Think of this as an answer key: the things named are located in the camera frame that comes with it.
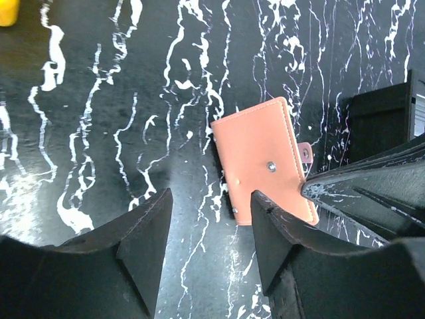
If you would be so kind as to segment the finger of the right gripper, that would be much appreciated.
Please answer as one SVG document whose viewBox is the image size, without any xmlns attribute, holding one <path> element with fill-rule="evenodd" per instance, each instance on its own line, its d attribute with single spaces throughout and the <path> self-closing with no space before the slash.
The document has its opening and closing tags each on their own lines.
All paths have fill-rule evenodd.
<svg viewBox="0 0 425 319">
<path fill-rule="evenodd" d="M 301 194 L 379 239 L 424 236 L 424 136 L 307 179 Z"/>
</svg>

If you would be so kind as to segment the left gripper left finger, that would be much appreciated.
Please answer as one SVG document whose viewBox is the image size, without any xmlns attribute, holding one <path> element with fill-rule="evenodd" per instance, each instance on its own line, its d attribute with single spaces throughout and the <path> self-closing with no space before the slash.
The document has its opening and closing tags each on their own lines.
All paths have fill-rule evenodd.
<svg viewBox="0 0 425 319">
<path fill-rule="evenodd" d="M 163 189 L 59 246 L 2 236 L 1 317 L 154 317 L 172 209 Z"/>
</svg>

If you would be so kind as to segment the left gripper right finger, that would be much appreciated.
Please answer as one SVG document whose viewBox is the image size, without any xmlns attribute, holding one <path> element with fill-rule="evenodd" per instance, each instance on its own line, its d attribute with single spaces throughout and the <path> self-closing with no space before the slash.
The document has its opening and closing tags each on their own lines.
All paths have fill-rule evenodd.
<svg viewBox="0 0 425 319">
<path fill-rule="evenodd" d="M 343 241 L 250 200 L 262 290 L 273 318 L 423 318 L 424 239 L 379 248 Z"/>
</svg>

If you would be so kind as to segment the black card box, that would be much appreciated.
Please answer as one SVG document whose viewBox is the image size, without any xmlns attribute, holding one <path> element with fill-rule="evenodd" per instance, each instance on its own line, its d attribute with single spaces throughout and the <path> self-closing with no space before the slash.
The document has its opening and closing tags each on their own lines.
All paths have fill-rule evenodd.
<svg viewBox="0 0 425 319">
<path fill-rule="evenodd" d="M 349 104 L 348 161 L 355 163 L 424 134 L 424 73 L 354 96 Z"/>
</svg>

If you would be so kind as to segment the pink leather card holder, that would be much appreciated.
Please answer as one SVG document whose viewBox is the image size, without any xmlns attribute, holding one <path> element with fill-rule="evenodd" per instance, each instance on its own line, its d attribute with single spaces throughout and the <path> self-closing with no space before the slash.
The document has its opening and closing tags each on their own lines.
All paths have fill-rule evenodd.
<svg viewBox="0 0 425 319">
<path fill-rule="evenodd" d="M 303 165 L 313 163 L 312 148 L 297 142 L 285 98 L 215 120 L 211 128 L 238 225 L 251 225 L 256 190 L 306 223 L 318 223 L 315 205 L 301 195 Z"/>
</svg>

